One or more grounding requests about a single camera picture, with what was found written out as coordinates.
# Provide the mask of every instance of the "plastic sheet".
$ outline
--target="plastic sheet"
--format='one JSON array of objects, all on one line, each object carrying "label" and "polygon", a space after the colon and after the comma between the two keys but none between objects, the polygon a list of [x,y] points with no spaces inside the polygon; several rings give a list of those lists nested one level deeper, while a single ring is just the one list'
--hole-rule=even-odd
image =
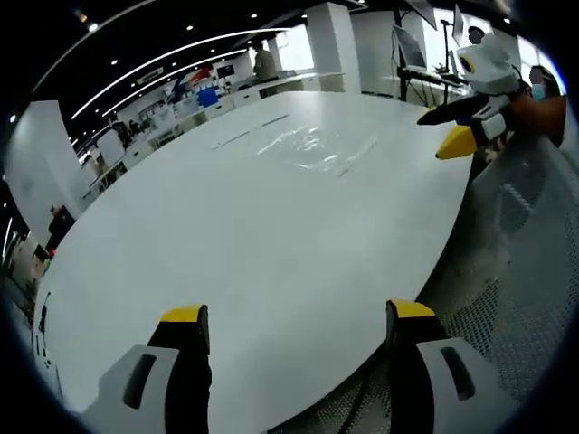
[{"label": "plastic sheet", "polygon": [[300,127],[280,135],[257,155],[276,156],[298,167],[340,177],[376,144],[376,137],[351,140],[318,127]]}]

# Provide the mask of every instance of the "ceiling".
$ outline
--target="ceiling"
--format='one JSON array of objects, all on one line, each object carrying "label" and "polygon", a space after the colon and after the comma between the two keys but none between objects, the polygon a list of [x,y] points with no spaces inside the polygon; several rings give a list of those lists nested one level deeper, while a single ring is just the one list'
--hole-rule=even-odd
[{"label": "ceiling", "polygon": [[[303,23],[303,11],[318,3],[322,2],[246,0],[218,4],[182,0],[69,0],[40,2],[34,6],[12,2],[0,18],[2,40],[9,42],[5,44],[5,60],[11,65],[5,68],[5,83],[10,85],[6,86],[0,102],[0,116],[8,119],[11,114],[21,113],[31,100],[57,99],[69,134],[82,137],[84,131],[90,133],[93,129],[100,129],[105,123],[101,114],[138,89],[130,87],[134,79],[160,66],[164,67],[164,73],[169,73],[231,51],[243,37],[209,42],[157,61],[135,73],[131,77],[133,80],[128,78],[114,86],[71,120],[72,115],[95,94],[142,63],[189,43],[225,33]],[[334,0],[334,3],[358,8],[348,0]],[[388,0],[365,2],[369,10],[392,8],[393,3]],[[130,7],[135,8],[106,24],[107,20]],[[89,33],[86,24],[75,15],[75,10],[86,14],[88,22],[101,24],[99,30]],[[189,25],[194,29],[187,31]],[[33,92],[44,74],[79,41],[81,43]],[[114,66],[111,65],[113,60],[118,60]]]}]

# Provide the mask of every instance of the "ceiling light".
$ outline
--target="ceiling light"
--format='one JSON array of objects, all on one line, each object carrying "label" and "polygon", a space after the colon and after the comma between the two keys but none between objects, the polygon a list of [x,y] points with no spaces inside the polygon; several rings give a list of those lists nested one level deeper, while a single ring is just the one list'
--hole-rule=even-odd
[{"label": "ceiling light", "polygon": [[106,88],[101,90],[94,97],[89,99],[81,108],[79,108],[77,110],[77,112],[72,115],[71,119],[75,119],[77,116],[79,116],[80,113],[82,113],[82,111],[84,111],[84,109],[87,108],[90,104],[92,104],[98,97],[100,97],[106,91],[110,90],[110,88],[112,88],[113,86],[121,83],[126,77],[129,77],[129,76],[133,75],[135,72],[140,71],[143,68],[146,68],[148,65],[155,63],[156,61],[160,61],[161,59],[165,59],[165,57],[171,56],[177,52],[181,52],[183,50],[187,50],[189,48],[193,48],[193,47],[196,47],[197,45],[202,45],[204,43],[219,41],[220,39],[225,39],[225,38],[232,38],[234,36],[244,36],[245,34],[254,34],[254,33],[287,32],[288,30],[289,30],[289,27],[272,27],[270,29],[244,30],[242,32],[221,34],[219,36],[214,36],[213,38],[203,39],[202,41],[189,43],[187,45],[184,45],[182,47],[174,49],[171,52],[166,52],[165,54],[162,54],[162,55],[156,57],[155,59],[151,59],[150,61],[146,61],[142,65],[137,66],[134,70],[129,71],[125,75],[123,75],[122,77],[119,77],[118,79],[114,80],[112,83],[110,83],[109,86],[107,86]]},{"label": "ceiling light", "polygon": [[[214,61],[214,60],[216,60],[216,59],[219,59],[219,58],[222,57],[222,56],[225,56],[225,57],[227,57],[227,56],[234,56],[235,54],[241,54],[242,52],[246,52],[246,51],[247,51],[247,50],[243,49],[243,50],[237,50],[237,51],[235,51],[235,52],[227,52],[227,53],[225,53],[225,54],[220,54],[220,55],[218,55],[218,56],[210,57],[210,58],[204,59],[204,60],[202,60],[202,61],[197,61],[197,62],[192,63],[192,64],[190,64],[190,65],[184,66],[183,68],[179,68],[178,70],[175,70],[175,71],[173,71],[173,72],[169,72],[167,75],[164,75],[163,77],[160,77],[160,78],[158,78],[158,79],[156,79],[156,80],[151,81],[151,82],[148,83],[147,85],[143,86],[143,88],[141,88],[141,90],[144,90],[144,89],[146,89],[146,88],[149,88],[149,87],[151,87],[151,86],[154,86],[154,85],[156,85],[157,83],[159,83],[160,81],[162,81],[162,80],[164,80],[164,79],[167,79],[167,78],[169,78],[169,77],[172,76],[172,75],[178,74],[179,72],[182,72],[182,71],[185,71],[185,70],[189,70],[189,69],[191,69],[191,68],[193,68],[193,67],[195,67],[195,70],[197,70],[197,65],[201,65],[201,64],[207,63],[207,62],[209,62],[209,61]],[[137,95],[136,92],[131,93],[129,96],[127,96],[126,98],[124,98],[123,100],[119,101],[117,104],[115,104],[115,105],[112,106],[111,108],[109,108],[107,111],[105,111],[105,112],[102,114],[102,116],[103,116],[103,117],[107,116],[112,110],[116,109],[116,108],[117,108],[118,106],[120,106],[121,104],[124,104],[124,103],[127,102],[129,99],[133,98],[135,95]]]}]

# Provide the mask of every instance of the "face mask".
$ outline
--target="face mask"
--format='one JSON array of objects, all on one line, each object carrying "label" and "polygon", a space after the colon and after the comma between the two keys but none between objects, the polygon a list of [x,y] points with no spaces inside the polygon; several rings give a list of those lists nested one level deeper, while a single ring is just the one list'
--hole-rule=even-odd
[{"label": "face mask", "polygon": [[537,101],[545,99],[545,88],[542,84],[534,84],[531,91],[533,93],[533,99],[536,99]]}]

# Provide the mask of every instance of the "oval table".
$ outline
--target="oval table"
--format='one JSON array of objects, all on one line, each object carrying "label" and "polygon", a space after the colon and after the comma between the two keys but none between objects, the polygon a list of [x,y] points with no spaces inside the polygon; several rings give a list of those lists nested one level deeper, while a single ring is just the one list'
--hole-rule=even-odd
[{"label": "oval table", "polygon": [[156,151],[63,240],[46,347],[82,411],[169,309],[209,306],[214,434],[271,429],[352,374],[385,338],[385,301],[415,299],[451,233],[470,158],[425,108],[288,92]]}]

